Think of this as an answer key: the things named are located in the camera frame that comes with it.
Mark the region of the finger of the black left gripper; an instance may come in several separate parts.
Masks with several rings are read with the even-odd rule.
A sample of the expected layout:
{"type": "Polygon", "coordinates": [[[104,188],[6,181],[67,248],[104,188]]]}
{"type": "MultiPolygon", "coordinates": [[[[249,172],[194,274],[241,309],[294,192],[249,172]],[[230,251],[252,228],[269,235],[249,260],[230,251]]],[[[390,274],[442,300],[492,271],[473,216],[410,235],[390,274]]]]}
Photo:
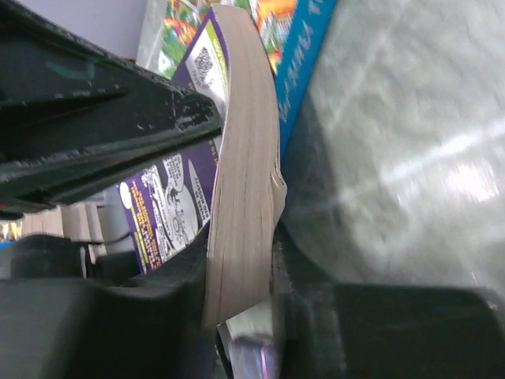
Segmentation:
{"type": "Polygon", "coordinates": [[[2,212],[82,201],[221,127],[210,98],[2,2],[2,212]]]}

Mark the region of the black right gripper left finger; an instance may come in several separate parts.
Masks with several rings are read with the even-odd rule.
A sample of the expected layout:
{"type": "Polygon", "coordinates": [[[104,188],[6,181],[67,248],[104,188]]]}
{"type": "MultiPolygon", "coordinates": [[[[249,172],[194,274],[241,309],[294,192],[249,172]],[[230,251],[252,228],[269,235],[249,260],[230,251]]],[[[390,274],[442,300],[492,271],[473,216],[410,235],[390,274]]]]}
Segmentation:
{"type": "Polygon", "coordinates": [[[207,235],[127,280],[84,278],[85,242],[31,235],[1,250],[4,378],[210,378],[201,326],[207,235]]]}

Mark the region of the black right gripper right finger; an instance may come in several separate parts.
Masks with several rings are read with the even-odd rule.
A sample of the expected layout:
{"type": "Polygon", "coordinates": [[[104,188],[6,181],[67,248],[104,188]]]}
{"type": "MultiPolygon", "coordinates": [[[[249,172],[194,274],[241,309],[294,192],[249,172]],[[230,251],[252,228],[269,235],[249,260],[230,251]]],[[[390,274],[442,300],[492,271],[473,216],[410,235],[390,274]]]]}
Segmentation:
{"type": "Polygon", "coordinates": [[[491,291],[344,283],[274,237],[283,378],[501,378],[504,304],[491,291]]]}

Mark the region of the purple comic paperback book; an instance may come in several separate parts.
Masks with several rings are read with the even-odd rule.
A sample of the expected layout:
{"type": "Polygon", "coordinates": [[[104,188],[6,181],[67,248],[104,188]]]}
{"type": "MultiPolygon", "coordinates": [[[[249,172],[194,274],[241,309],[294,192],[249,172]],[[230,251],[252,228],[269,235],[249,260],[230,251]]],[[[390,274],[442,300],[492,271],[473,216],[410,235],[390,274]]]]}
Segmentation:
{"type": "Polygon", "coordinates": [[[144,168],[117,191],[142,272],[205,236],[202,321],[211,327],[269,296],[273,234],[287,191],[274,77],[249,13],[214,4],[174,80],[215,102],[221,135],[144,168]]]}

